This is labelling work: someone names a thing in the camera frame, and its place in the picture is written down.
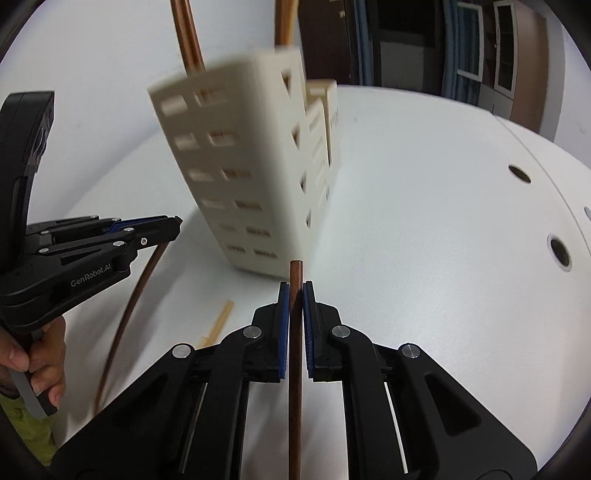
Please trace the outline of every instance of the copper rod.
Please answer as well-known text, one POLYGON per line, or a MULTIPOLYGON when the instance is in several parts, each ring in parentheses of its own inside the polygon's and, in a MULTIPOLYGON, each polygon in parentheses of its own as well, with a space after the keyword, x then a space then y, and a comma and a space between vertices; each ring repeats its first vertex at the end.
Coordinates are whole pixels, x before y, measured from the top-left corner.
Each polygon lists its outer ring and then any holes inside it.
POLYGON ((187 74, 205 70, 191 3, 189 0, 170 0, 173 9, 174 26, 177 29, 178 45, 183 56, 187 74))
POLYGON ((301 360, 302 360, 302 284, 300 260, 290 263, 290 379, 288 405, 289 480, 300 480, 301 468, 301 360))
POLYGON ((140 275, 139 280, 136 283, 133 292, 131 293, 131 297, 129 298, 129 301, 127 302, 127 306, 125 308, 125 311, 123 312, 123 316, 121 317, 121 320, 119 321, 119 326, 117 327, 117 332, 115 333, 115 337, 113 338, 113 342, 111 343, 111 349, 109 350, 109 355, 107 356, 105 368, 103 369, 103 374, 100 378, 99 388, 96 392, 95 404, 94 404, 94 410, 93 410, 93 413, 95 416, 100 412, 100 401, 103 396, 103 390, 105 389, 107 377, 109 376, 109 371, 111 371, 111 366, 113 365, 113 360, 115 359, 115 354, 117 352, 117 348, 119 347, 119 343, 121 341, 121 338, 123 337, 123 332, 125 331, 125 327, 127 327, 127 324, 129 323, 129 319, 131 318, 131 314, 134 312, 135 305, 138 303, 139 297, 141 296, 142 292, 144 291, 146 283, 150 279, 152 272, 154 271, 154 269, 156 268, 156 265, 158 264, 158 260, 160 260, 160 257, 162 257, 162 254, 166 250, 167 246, 168 246, 168 243, 165 243, 165 244, 160 244, 156 247, 156 249, 154 250, 154 253, 152 253, 152 256, 148 260, 148 263, 146 263, 146 266, 144 267, 144 271, 140 275))
POLYGON ((275 2, 275 45, 290 46, 296 30, 299 0, 276 0, 275 2))

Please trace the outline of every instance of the white perforated container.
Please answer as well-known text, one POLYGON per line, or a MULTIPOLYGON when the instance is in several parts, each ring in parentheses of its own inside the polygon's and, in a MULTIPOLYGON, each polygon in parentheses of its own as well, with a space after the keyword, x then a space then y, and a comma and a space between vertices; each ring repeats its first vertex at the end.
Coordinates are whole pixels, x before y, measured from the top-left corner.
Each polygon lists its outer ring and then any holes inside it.
POLYGON ((336 82, 306 84, 296 48, 254 53, 150 93, 228 260, 287 278, 309 258, 339 165, 336 82))

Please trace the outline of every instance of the white table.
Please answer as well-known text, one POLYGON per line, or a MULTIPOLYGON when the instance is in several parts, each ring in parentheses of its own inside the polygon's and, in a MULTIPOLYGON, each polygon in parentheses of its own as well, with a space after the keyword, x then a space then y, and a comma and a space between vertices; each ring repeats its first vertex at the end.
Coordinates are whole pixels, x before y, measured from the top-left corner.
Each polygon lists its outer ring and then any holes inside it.
MULTIPOLYGON (((420 345, 541 466, 591 395, 591 222, 583 211, 591 171, 541 137, 449 100, 346 87, 339 103, 343 165, 304 266, 317 300, 375 343, 420 345), (549 234, 568 247, 570 272, 551 256, 549 234)), ((70 214, 184 219, 125 332, 109 401, 175 343, 196 345, 226 299, 236 308, 223 335, 276 301, 277 280, 225 261, 160 133, 70 214)), ((141 252, 131 278, 66 315, 62 439, 89 418, 116 324, 149 255, 141 252)), ((340 385, 306 381, 303 412, 302 478, 346 478, 340 385)), ((286 477, 287 384, 253 385, 243 478, 286 477)))

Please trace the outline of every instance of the metal screw head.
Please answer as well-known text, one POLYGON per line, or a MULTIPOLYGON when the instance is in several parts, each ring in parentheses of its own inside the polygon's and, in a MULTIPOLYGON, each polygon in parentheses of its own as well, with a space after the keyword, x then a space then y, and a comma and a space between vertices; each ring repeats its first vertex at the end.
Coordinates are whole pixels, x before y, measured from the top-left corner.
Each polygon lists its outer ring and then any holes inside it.
POLYGON ((421 355, 421 349, 414 343, 407 343, 402 347, 402 354, 408 358, 416 358, 421 355))
POLYGON ((262 330, 259 327, 250 325, 242 331, 242 334, 246 338, 259 338, 262 334, 262 330))
POLYGON ((175 358, 187 358, 191 355, 191 347, 182 343, 173 348, 173 357, 175 358))
POLYGON ((337 325, 336 327, 333 327, 332 334, 338 338, 347 338, 351 335, 351 330, 345 325, 337 325))

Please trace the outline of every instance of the green sleeve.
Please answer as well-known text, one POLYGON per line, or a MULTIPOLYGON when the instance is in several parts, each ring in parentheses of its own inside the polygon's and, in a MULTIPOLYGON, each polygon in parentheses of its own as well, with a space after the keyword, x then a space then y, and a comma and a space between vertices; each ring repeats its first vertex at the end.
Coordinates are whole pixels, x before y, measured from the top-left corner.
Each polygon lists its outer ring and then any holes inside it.
POLYGON ((0 406, 29 450, 43 465, 49 466, 57 450, 50 419, 36 420, 31 417, 21 397, 11 400, 0 395, 0 406))

